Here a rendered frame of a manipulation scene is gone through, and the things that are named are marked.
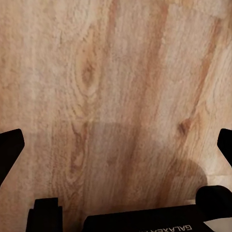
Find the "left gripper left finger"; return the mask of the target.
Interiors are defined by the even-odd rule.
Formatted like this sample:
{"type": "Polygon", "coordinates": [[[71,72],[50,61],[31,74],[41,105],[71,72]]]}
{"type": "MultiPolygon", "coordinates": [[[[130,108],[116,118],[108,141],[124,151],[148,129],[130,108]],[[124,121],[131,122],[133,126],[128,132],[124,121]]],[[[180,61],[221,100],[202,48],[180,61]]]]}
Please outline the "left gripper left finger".
{"type": "Polygon", "coordinates": [[[0,186],[25,146],[21,129],[0,134],[0,186]]]}

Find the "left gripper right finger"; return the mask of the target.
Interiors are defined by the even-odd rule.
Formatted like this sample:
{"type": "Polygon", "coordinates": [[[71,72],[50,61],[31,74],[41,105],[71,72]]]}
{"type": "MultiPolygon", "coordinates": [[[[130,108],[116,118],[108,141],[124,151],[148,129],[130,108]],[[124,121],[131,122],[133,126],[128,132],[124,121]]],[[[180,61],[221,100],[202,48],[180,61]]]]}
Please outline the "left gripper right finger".
{"type": "Polygon", "coordinates": [[[218,136],[217,146],[232,166],[232,130],[225,128],[221,129],[218,136]]]}

